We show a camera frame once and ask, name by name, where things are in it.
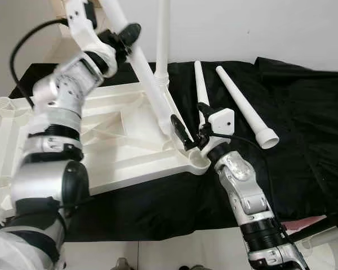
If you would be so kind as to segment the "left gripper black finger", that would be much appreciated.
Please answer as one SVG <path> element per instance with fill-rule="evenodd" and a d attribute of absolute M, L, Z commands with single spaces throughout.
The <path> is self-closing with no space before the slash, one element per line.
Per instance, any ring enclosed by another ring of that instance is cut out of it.
<path fill-rule="evenodd" d="M 118 40 L 125 47 L 133 46 L 140 38 L 141 25 L 138 23 L 129 23 L 118 33 Z"/>

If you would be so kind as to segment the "white plastic table leg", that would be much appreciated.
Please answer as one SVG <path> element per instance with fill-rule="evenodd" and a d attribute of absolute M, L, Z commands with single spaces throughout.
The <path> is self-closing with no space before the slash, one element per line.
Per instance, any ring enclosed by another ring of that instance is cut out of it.
<path fill-rule="evenodd" d="M 120 31 L 130 28 L 131 23 L 126 18 L 122 5 L 118 0 L 99 0 L 99 2 L 107 16 L 109 29 L 115 33 L 120 33 Z M 159 129 L 166 137 L 172 137 L 175 132 L 171 116 L 177 113 L 176 105 L 174 105 L 167 87 L 161 85 L 161 80 L 154 76 L 154 72 L 149 67 L 149 61 L 139 42 L 137 40 L 133 41 L 128 44 L 128 47 L 131 50 L 127 56 L 128 62 L 130 62 L 136 77 L 138 77 L 144 89 L 154 116 L 158 121 Z"/>
<path fill-rule="evenodd" d="M 215 67 L 216 73 L 224 83 L 226 90 L 230 93 L 234 102 L 243 114 L 251 130 L 254 132 L 257 144 L 264 150 L 271 149 L 279 144 L 279 136 L 275 131 L 264 122 L 259 113 L 255 110 L 254 106 L 249 103 L 246 96 L 239 90 L 238 85 L 231 79 L 230 75 L 226 72 L 221 65 Z"/>
<path fill-rule="evenodd" d="M 171 0 L 158 0 L 158 29 L 154 77 L 161 87 L 167 87 L 170 81 L 169 74 L 167 72 L 170 19 Z"/>
<path fill-rule="evenodd" d="M 200 105 L 210 106 L 210 102 L 208 101 L 206 82 L 203 76 L 202 62 L 194 61 L 194 73 L 197 101 Z"/>

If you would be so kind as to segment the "white plastic table top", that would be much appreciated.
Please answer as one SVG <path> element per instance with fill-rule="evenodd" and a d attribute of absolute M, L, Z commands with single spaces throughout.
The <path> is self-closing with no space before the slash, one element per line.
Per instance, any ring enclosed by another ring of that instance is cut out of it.
<path fill-rule="evenodd" d="M 32 115 L 24 98 L 0 97 L 0 219 L 14 214 L 10 182 Z M 176 173 L 202 175 L 210 164 L 197 149 L 186 151 L 162 133 L 140 83 L 95 88 L 82 109 L 81 141 L 90 195 Z"/>

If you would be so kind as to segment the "black table cloth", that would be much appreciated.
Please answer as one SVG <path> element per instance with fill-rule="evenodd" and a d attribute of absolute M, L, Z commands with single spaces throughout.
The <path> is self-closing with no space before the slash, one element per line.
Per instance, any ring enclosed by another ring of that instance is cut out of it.
<path fill-rule="evenodd" d="M 277 217 L 288 223 L 325 216 L 338 226 L 338 71 L 257 57 L 253 62 L 203 62 L 212 106 L 236 105 L 216 73 L 221 66 L 279 136 L 258 154 L 232 142 L 257 170 L 270 169 L 261 187 L 272 193 Z M 69 242 L 163 241 L 238 226 L 213 170 L 176 173 L 95 195 L 69 224 Z"/>

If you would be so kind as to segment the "pink cushion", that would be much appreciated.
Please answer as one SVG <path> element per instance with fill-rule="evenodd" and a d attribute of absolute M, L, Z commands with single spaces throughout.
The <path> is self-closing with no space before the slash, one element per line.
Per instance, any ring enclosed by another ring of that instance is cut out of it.
<path fill-rule="evenodd" d="M 282 226 L 285 227 L 285 229 L 290 232 L 296 232 L 301 231 L 305 227 L 311 226 L 312 224 L 318 223 L 318 221 L 321 221 L 321 219 L 324 219 L 324 216 L 313 216 L 310 218 L 303 218 L 303 219 L 296 219 L 291 221 L 283 221 L 281 222 Z"/>

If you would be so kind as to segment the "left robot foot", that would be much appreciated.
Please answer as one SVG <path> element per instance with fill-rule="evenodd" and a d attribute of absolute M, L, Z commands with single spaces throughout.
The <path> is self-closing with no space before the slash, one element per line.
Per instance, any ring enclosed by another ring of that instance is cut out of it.
<path fill-rule="evenodd" d="M 126 260 L 126 258 L 118 258 L 112 270 L 134 270 L 134 269 L 128 264 L 128 260 Z"/>

